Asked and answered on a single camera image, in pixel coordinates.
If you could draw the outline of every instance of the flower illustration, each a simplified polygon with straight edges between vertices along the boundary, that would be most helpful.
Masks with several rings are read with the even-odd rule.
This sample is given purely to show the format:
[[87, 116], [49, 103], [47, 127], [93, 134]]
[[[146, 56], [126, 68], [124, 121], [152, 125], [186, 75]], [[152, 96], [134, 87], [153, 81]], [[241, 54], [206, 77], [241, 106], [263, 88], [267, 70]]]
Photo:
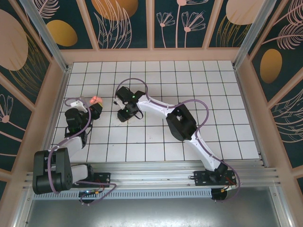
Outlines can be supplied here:
[[171, 26], [174, 25], [176, 23], [175, 20], [173, 20], [173, 16], [171, 13], [157, 13], [157, 19], [158, 22], [161, 26], [161, 30], [162, 30], [162, 39], [163, 39], [163, 44], [164, 44], [164, 48], [166, 48], [165, 45], [165, 40], [164, 40], [164, 34], [163, 34], [163, 28], [166, 26]]
[[[22, 129], [21, 127], [19, 127], [19, 126], [13, 124], [12, 122], [10, 122], [10, 117], [9, 116], [10, 116], [10, 113], [12, 111], [13, 104], [14, 104], [14, 99], [11, 96], [7, 96], [7, 99], [5, 99], [3, 94], [0, 95], [0, 123], [9, 123], [9, 124], [13, 125], [16, 128], [25, 131], [25, 129]], [[9, 135], [9, 134], [7, 134], [3, 131], [0, 131], [0, 134], [3, 135], [3, 136], [6, 136], [6, 137], [8, 137], [12, 140], [22, 142], [21, 139], [16, 138], [12, 135]], [[0, 155], [15, 156], [15, 155], [2, 154], [2, 153], [0, 153]]]
[[178, 25], [179, 25], [179, 15], [180, 15], [181, 6], [198, 5], [198, 4], [203, 4], [203, 3], [207, 3], [207, 2], [208, 2], [208, 0], [177, 0], [177, 4], [179, 5], [179, 7], [178, 7], [178, 12], [177, 12], [176, 48], [178, 48]]
[[186, 47], [186, 38], [188, 32], [194, 32], [205, 29], [203, 13], [192, 13], [188, 17], [188, 12], [182, 13], [182, 23], [185, 31], [184, 47]]

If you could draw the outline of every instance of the decorative wallpaper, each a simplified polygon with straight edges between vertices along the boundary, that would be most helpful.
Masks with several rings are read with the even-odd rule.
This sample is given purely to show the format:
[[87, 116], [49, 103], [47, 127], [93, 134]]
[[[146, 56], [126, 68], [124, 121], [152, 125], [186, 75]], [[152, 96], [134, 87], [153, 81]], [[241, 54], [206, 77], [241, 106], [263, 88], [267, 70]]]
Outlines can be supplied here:
[[303, 1], [290, 0], [252, 60], [267, 101], [303, 67]]
[[6, 186], [6, 182], [0, 181], [0, 202], [1, 202], [2, 195], [4, 193], [5, 186]]
[[100, 49], [147, 48], [145, 0], [85, 0]]
[[251, 45], [251, 48], [248, 50], [248, 54], [250, 55], [251, 52], [253, 51], [253, 49], [255, 48], [257, 42], [260, 39], [260, 36], [263, 34], [265, 28], [267, 27], [268, 23], [270, 22], [271, 18], [273, 17], [273, 15], [276, 12], [276, 9], [278, 8], [279, 4], [281, 3], [281, 0], [276, 0], [275, 6], [273, 8], [273, 10], [269, 13], [269, 16], [267, 17], [267, 20], [265, 22], [265, 24], [263, 25], [263, 28], [261, 29], [261, 31], [259, 32], [257, 38], [255, 39], [254, 43]]
[[202, 47], [213, 0], [155, 0], [155, 48]]
[[0, 21], [0, 73], [35, 103], [49, 61], [8, 0], [1, 1]]
[[303, 165], [303, 80], [271, 109], [271, 113], [292, 167]]
[[240, 47], [264, 0], [223, 0], [209, 47]]
[[33, 3], [59, 49], [92, 49], [76, 0], [33, 0]]
[[299, 187], [301, 189], [301, 193], [303, 195], [303, 177], [297, 178], [297, 181], [298, 181]]
[[0, 85], [0, 169], [12, 170], [31, 114]]

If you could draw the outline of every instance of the orange object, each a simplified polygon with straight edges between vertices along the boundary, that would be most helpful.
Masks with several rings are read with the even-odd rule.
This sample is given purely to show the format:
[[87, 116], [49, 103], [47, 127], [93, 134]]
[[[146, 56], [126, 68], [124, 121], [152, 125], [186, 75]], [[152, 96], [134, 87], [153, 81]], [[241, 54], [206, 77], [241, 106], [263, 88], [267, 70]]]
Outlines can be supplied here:
[[94, 96], [91, 98], [91, 100], [89, 101], [90, 104], [94, 105], [96, 103], [102, 103], [102, 98], [98, 97], [98, 96]]

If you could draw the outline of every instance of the black grid line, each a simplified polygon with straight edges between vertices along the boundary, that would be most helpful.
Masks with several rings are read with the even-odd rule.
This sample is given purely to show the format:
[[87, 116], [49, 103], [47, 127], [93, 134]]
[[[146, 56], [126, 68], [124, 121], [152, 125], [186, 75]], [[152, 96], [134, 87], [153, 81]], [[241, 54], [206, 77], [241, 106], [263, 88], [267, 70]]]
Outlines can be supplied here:
[[[178, 103], [180, 102], [180, 100], [181, 100], [181, 96], [179, 96], [179, 88], [181, 89], [181, 91], [183, 91], [182, 90], [182, 86], [180, 86], [180, 84], [190, 84], [191, 83], [191, 87], [192, 87], [192, 90], [193, 90], [193, 94], [192, 95], [182, 95], [182, 98], [183, 99], [186, 99], [186, 97], [188, 97], [188, 98], [192, 98], [192, 97], [194, 97], [194, 98], [202, 98], [202, 97], [209, 97], [209, 99], [210, 99], [210, 104], [211, 104], [211, 108], [209, 108], [210, 110], [228, 110], [229, 111], [229, 113], [231, 114], [231, 106], [230, 106], [230, 102], [229, 102], [229, 100], [227, 99], [227, 97], [228, 96], [240, 96], [241, 97], [241, 94], [240, 95], [227, 95], [226, 94], [226, 90], [225, 90], [225, 86], [224, 86], [224, 84], [230, 84], [230, 83], [236, 83], [237, 85], [238, 85], [238, 83], [237, 82], [223, 82], [223, 78], [222, 78], [222, 74], [221, 74], [221, 72], [223, 72], [223, 71], [232, 71], [232, 70], [205, 70], [205, 65], [204, 65], [204, 61], [200, 61], [200, 63], [201, 64], [203, 64], [203, 66], [204, 66], [204, 70], [192, 70], [191, 69], [191, 66], [190, 66], [190, 64], [189, 64], [189, 61], [187, 61], [187, 63], [188, 63], [188, 66], [189, 66], [189, 69], [187, 69], [186, 71], [180, 71], [180, 70], [176, 70], [176, 64], [177, 64], [177, 62], [175, 62], [175, 61], [170, 61], [171, 63], [173, 62], [174, 63], [174, 71], [162, 71], [161, 70], [161, 61], [157, 61], [158, 62], [158, 64], [159, 64], [159, 68], [160, 68], [160, 71], [148, 71], [148, 73], [153, 73], [153, 72], [156, 72], [156, 73], [159, 73], [160, 74], [160, 82], [158, 82], [158, 81], [151, 81], [152, 83], [149, 83], [150, 85], [157, 85], [157, 84], [159, 84], [160, 85], [160, 91], [157, 91], [157, 92], [159, 92], [160, 93], [160, 95], [161, 96], [152, 96], [152, 97], [154, 97], [154, 98], [156, 98], [156, 99], [158, 99], [158, 100], [161, 100], [161, 101], [163, 101], [164, 100], [164, 97], [167, 97], [167, 98], [169, 98], [169, 97], [175, 97], [175, 98], [177, 98], [178, 99]], [[145, 81], [146, 81], [146, 77], [147, 77], [147, 75], [146, 75], [146, 62], [145, 62], [145, 64], [144, 64], [144, 66], [145, 66], [145, 71], [142, 71], [142, 72], [135, 72], [135, 73], [144, 73], [144, 75], [145, 75]], [[101, 76], [102, 76], [102, 67], [103, 67], [103, 63], [101, 63], [101, 69], [100, 69], [100, 72], [87, 72], [87, 69], [88, 69], [88, 63], [86, 64], [86, 69], [85, 69], [85, 72], [83, 73], [83, 72], [73, 72], [72, 74], [75, 74], [74, 76], [77, 76], [76, 74], [78, 73], [78, 74], [84, 74], [84, 79], [83, 79], [83, 82], [82, 82], [82, 84], [75, 84], [75, 85], [69, 85], [69, 83], [68, 83], [68, 86], [67, 86], [67, 88], [69, 87], [69, 88], [72, 88], [72, 86], [78, 86], [78, 89], [80, 89], [80, 86], [81, 86], [81, 96], [83, 95], [83, 96], [87, 96], [87, 95], [85, 95], [83, 92], [84, 92], [84, 90], [85, 90], [85, 86], [93, 86], [93, 85], [97, 85], [98, 87], [97, 87], [97, 94], [99, 93], [99, 88], [100, 88], [100, 85], [101, 85]], [[117, 62], [116, 62], [116, 65], [115, 65], [115, 72], [106, 72], [106, 73], [111, 73], [112, 75], [111, 76], [113, 76], [114, 74], [114, 81], [113, 81], [113, 83], [111, 83], [111, 81], [112, 81], [112, 79], [110, 79], [110, 80], [107, 80], [107, 81], [105, 81], [105, 85], [109, 85], [109, 86], [113, 86], [113, 94], [112, 94], [112, 96], [103, 96], [102, 98], [108, 98], [108, 99], [112, 99], [113, 98], [113, 96], [114, 96], [114, 92], [115, 92], [115, 87], [117, 86], [117, 84], [120, 82], [120, 81], [116, 81], [116, 75], [117, 75], [117, 73], [128, 73], [129, 74], [129, 76], [131, 75], [131, 73], [132, 73], [132, 62], [131, 62], [131, 64], [130, 64], [130, 70], [128, 71], [126, 71], [126, 72], [116, 72], [116, 69], [117, 69]], [[221, 80], [222, 80], [222, 82], [217, 82], [217, 81], [215, 81], [215, 82], [212, 82], [212, 83], [209, 83], [209, 81], [208, 81], [208, 79], [207, 79], [207, 76], [205, 75], [205, 78], [206, 78], [206, 82], [198, 82], [198, 83], [194, 83], [193, 82], [193, 76], [192, 76], [192, 72], [211, 72], [211, 71], [217, 71], [217, 72], [220, 72], [220, 76], [221, 76]], [[169, 73], [174, 73], [174, 75], [175, 75], [175, 82], [171, 82], [171, 83], [163, 83], [163, 75], [161, 74], [162, 72], [169, 72]], [[189, 74], [190, 75], [190, 82], [177, 82], [177, 73], [187, 73], [187, 74]], [[99, 80], [98, 80], [98, 84], [94, 84], [94, 83], [89, 83], [89, 84], [85, 84], [85, 79], [87, 78], [87, 76], [88, 75], [90, 75], [91, 73], [98, 73], [99, 74]], [[193, 84], [207, 84], [207, 88], [208, 88], [208, 92], [209, 92], [209, 94], [208, 95], [197, 95], [197, 94], [195, 94], [195, 91], [194, 91], [194, 85]], [[174, 85], [176, 85], [176, 95], [172, 95], [171, 94], [171, 96], [163, 96], [163, 92], [162, 92], [162, 85], [164, 85], [164, 84], [174, 84]], [[225, 95], [223, 95], [223, 94], [221, 94], [221, 95], [210, 95], [210, 87], [209, 87], [209, 84], [222, 84], [223, 85], [223, 88], [224, 88], [224, 92], [225, 92]], [[226, 99], [227, 99], [227, 103], [228, 103], [228, 109], [226, 108], [227, 106], [223, 106], [223, 105], [220, 105], [220, 102], [218, 102], [218, 104], [219, 105], [217, 105], [216, 107], [213, 107], [213, 100], [212, 100], [212, 96], [224, 96], [224, 97], [226, 97]], [[190, 111], [192, 111], [192, 114], [194, 115], [194, 111], [196, 112], [196, 119], [197, 119], [197, 122], [198, 122], [198, 124], [200, 124], [201, 122], [201, 120], [202, 119], [199, 119], [198, 118], [198, 109], [199, 109], [199, 111], [202, 111], [203, 109], [200, 109], [200, 108], [198, 108], [197, 107], [197, 104], [195, 103], [195, 106], [191, 106], [191, 107], [189, 107], [189, 110]], [[243, 110], [243, 109], [245, 109], [245, 108], [232, 108], [232, 110]], [[164, 132], [164, 120], [162, 119], [161, 121], [162, 121], [162, 132], [163, 132], [163, 142], [150, 142], [150, 141], [148, 141], [147, 142], [147, 139], [146, 139], [146, 128], [147, 127], [159, 127], [158, 125], [146, 125], [146, 117], [144, 118], [144, 122], [143, 122], [143, 124], [141, 125], [141, 126], [144, 126], [144, 130], [145, 130], [145, 137], [144, 137], [144, 140], [142, 140], [142, 141], [144, 141], [144, 143], [142, 142], [140, 142], [140, 143], [128, 143], [128, 133], [129, 133], [129, 130], [128, 130], [128, 128], [129, 127], [138, 127], [139, 125], [137, 125], [137, 124], [135, 124], [135, 125], [129, 125], [129, 124], [127, 124], [127, 125], [121, 125], [121, 126], [111, 126], [111, 124], [112, 124], [112, 117], [113, 117], [113, 112], [115, 112], [115, 111], [113, 111], [113, 103], [111, 104], [111, 109], [110, 110], [106, 110], [106, 111], [104, 111], [104, 112], [111, 112], [110, 114], [108, 114], [108, 115], [110, 115], [110, 117], [109, 117], [109, 126], [93, 126], [93, 128], [108, 128], [108, 138], [107, 138], [107, 143], [105, 142], [105, 143], [91, 143], [92, 141], [92, 138], [90, 137], [90, 139], [89, 139], [89, 141], [88, 141], [88, 146], [89, 146], [89, 148], [90, 148], [90, 144], [105, 144], [105, 145], [107, 145], [107, 153], [106, 153], [106, 161], [107, 161], [107, 157], [108, 157], [108, 146], [109, 146], [109, 144], [125, 144], [125, 161], [127, 161], [127, 145], [128, 144], [145, 144], [145, 146], [144, 146], [144, 148], [145, 148], [145, 157], [144, 157], [144, 160], [146, 161], [146, 144], [163, 144], [163, 150], [164, 150], [164, 160], [166, 160], [166, 152], [165, 152], [165, 144], [166, 143], [168, 143], [168, 144], [170, 144], [170, 143], [180, 143], [180, 142], [165, 142], [165, 132]], [[61, 107], [61, 111], [60, 111], [60, 115], [59, 115], [60, 117], [64, 117], [64, 111], [63, 111], [63, 105], [62, 105], [62, 107]], [[64, 128], [63, 126], [62, 126], [62, 122], [59, 124], [59, 121], [60, 121], [60, 118], [58, 119], [58, 121], [57, 121], [57, 124], [56, 124], [56, 129], [55, 129], [55, 134], [54, 134], [54, 137], [53, 137], [53, 142], [54, 142], [54, 140], [55, 140], [55, 136], [56, 136], [56, 134], [57, 134], [57, 130], [58, 129], [60, 129], [60, 128]], [[222, 151], [222, 146], [221, 146], [221, 140], [220, 140], [220, 137], [219, 137], [219, 132], [218, 132], [218, 128], [217, 128], [217, 126], [219, 126], [219, 124], [217, 124], [217, 119], [216, 119], [216, 116], [214, 115], [214, 123], [211, 123], [211, 124], [207, 124], [207, 126], [216, 126], [216, 131], [217, 131], [217, 136], [218, 136], [218, 139], [215, 139], [215, 140], [212, 140], [211, 138], [208, 138], [207, 139], [207, 141], [206, 141], [206, 143], [208, 143], [208, 142], [215, 142], [215, 143], [219, 143], [219, 146], [220, 146], [220, 149], [221, 149], [221, 155], [222, 155], [222, 157], [223, 157], [223, 151]], [[232, 125], [233, 126], [233, 128], [234, 128], [234, 132], [235, 132], [235, 135], [236, 135], [236, 140], [235, 141], [224, 141], [224, 142], [237, 142], [238, 143], [238, 146], [240, 146], [239, 145], [239, 140], [238, 140], [238, 136], [237, 136], [237, 133], [236, 133], [236, 130], [235, 130], [235, 124], [234, 124], [234, 121], [233, 121], [233, 119], [232, 119], [232, 122], [231, 123], [229, 123], [229, 124], [224, 124], [224, 125]], [[110, 139], [110, 130], [111, 130], [111, 128], [117, 128], [117, 127], [122, 127], [122, 126], [126, 126], [126, 143], [109, 143], [109, 139]], [[183, 148], [183, 159], [185, 160], [185, 151], [184, 151], [184, 144], [182, 143], [182, 148]], [[88, 153], [87, 153], [87, 158], [86, 158], [86, 161], [88, 161], [88, 155], [89, 155], [89, 149], [88, 149]]]

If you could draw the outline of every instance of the grid floor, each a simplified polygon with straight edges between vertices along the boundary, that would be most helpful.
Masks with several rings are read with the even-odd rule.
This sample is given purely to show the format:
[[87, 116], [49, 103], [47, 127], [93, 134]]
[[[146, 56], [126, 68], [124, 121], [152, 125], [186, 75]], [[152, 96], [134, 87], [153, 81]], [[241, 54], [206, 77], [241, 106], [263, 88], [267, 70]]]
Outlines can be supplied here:
[[[77, 62], [73, 64], [65, 98], [97, 95], [103, 99], [100, 119], [93, 122], [85, 148], [71, 162], [127, 162], [198, 160], [187, 144], [176, 140], [165, 120], [145, 113], [144, 118], [121, 123], [119, 107], [113, 104], [117, 85], [126, 78], [144, 80], [149, 95], [169, 104], [200, 99], [210, 116], [201, 136], [224, 160], [259, 159], [240, 90], [230, 61], [124, 61]], [[139, 81], [126, 82], [133, 92], [144, 91]], [[188, 103], [197, 123], [206, 116], [200, 104]], [[62, 106], [53, 144], [64, 138], [67, 126]]]

